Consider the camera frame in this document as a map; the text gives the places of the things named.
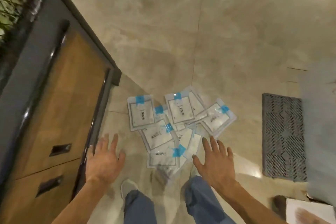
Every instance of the hand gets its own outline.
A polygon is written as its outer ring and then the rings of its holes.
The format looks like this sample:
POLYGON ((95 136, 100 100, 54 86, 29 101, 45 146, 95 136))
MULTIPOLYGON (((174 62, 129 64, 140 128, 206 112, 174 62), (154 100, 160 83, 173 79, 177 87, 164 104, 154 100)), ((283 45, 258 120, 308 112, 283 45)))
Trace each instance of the hand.
POLYGON ((125 153, 121 151, 119 158, 116 156, 116 147, 118 143, 118 134, 114 134, 113 141, 109 145, 109 134, 100 138, 93 155, 93 146, 91 145, 87 152, 86 162, 86 182, 96 180, 103 186, 108 187, 118 177, 124 167, 125 153))
POLYGON ((201 164, 199 158, 193 155, 193 163, 202 178, 224 198, 228 198, 233 188, 237 184, 236 173, 233 166, 233 152, 230 147, 226 149, 221 141, 215 141, 211 136, 210 143, 203 137, 203 147, 205 150, 205 162, 201 164))
POLYGON ((305 209, 299 208, 295 212, 296 222, 299 224, 330 224, 305 209))

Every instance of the jeans leg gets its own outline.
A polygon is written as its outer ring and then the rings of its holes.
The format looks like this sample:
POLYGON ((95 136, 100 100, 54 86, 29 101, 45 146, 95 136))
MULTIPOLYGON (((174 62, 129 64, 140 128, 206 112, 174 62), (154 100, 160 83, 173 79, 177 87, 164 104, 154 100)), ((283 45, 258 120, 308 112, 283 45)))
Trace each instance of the jeans leg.
POLYGON ((152 200, 138 190, 125 198, 124 224, 157 224, 152 200))
POLYGON ((212 189, 200 176, 190 178, 187 182, 185 203, 196 224, 235 224, 225 214, 212 189))

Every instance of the barcode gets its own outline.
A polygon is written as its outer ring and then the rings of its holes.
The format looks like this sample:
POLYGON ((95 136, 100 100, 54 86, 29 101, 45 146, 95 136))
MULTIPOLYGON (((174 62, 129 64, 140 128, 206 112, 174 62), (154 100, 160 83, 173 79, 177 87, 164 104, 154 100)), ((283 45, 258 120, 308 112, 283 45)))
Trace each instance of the barcode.
POLYGON ((157 137, 159 135, 158 132, 156 132, 154 135, 151 136, 151 138, 153 139, 154 137, 157 137))

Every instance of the cabinet door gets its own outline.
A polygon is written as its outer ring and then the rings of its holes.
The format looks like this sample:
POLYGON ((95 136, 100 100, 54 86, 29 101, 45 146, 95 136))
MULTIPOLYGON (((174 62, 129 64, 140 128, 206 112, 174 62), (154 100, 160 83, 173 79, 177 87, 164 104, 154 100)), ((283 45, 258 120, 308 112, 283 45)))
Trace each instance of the cabinet door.
POLYGON ((0 223, 50 224, 70 202, 80 161, 14 181, 2 203, 0 223))
POLYGON ((52 65, 14 168, 22 178, 82 156, 107 67, 71 29, 52 65))

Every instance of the packet pile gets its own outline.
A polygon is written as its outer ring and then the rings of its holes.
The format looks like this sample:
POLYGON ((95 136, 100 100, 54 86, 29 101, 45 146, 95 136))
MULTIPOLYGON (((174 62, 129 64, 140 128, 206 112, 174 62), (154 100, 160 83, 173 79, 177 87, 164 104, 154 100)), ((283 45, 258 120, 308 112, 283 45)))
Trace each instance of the packet pile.
POLYGON ((210 107, 192 86, 165 95, 166 105, 155 107, 152 95, 127 99, 131 131, 138 130, 148 152, 147 167, 172 179, 192 155, 204 135, 199 126, 217 138, 236 120, 221 99, 210 107))

